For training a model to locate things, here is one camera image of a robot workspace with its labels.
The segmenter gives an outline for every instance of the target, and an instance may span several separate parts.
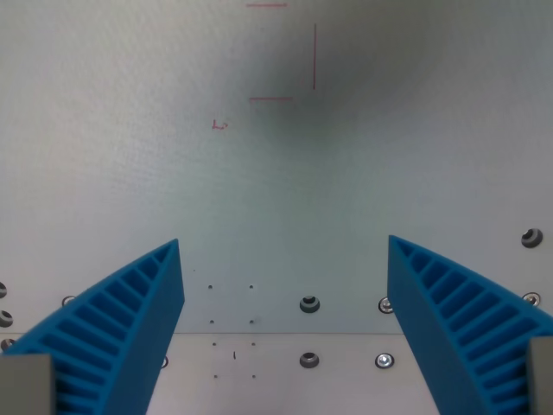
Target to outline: white panel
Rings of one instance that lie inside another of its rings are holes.
[[[553,311],[553,3],[246,3],[0,4],[12,329],[175,237],[179,332],[397,333],[390,233]]]

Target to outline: screw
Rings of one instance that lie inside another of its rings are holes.
[[[529,292],[528,294],[524,294],[523,299],[532,304],[534,307],[537,307],[541,300],[539,294],[537,294],[536,292]]]
[[[9,346],[12,346],[16,341],[14,339],[5,339],[0,342],[0,349],[5,352]]]
[[[377,365],[379,369],[389,369],[394,366],[394,356],[387,353],[379,354],[374,360],[374,364]]]
[[[378,309],[381,313],[384,314],[391,314],[394,312],[394,309],[391,307],[388,297],[384,297],[378,302]]]
[[[61,306],[65,307],[68,303],[72,302],[75,299],[75,296],[67,296],[61,300]]]

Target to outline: metal base plate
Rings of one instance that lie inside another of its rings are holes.
[[[553,3],[286,4],[0,4],[11,330],[172,238],[177,332],[398,333],[391,233],[553,311]]]
[[[381,353],[393,367],[375,366]],[[402,335],[174,335],[168,360],[149,415],[438,415]]]

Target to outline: red marking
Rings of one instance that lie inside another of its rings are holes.
[[[245,7],[288,7],[286,3],[249,3]]]
[[[294,97],[254,97],[250,101],[291,101]]]
[[[317,83],[317,23],[315,24],[315,41],[313,43],[313,89]]]
[[[217,122],[213,120],[213,127],[211,127],[212,130],[224,130],[226,127],[228,127],[227,123],[224,123],[222,127],[219,127],[217,125]]]

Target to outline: red marker line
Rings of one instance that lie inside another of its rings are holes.
[[[253,97],[250,101],[291,101],[294,97]]]
[[[313,89],[317,84],[317,23],[315,24],[315,41],[313,42]]]
[[[286,3],[249,3],[245,7],[288,7]]]

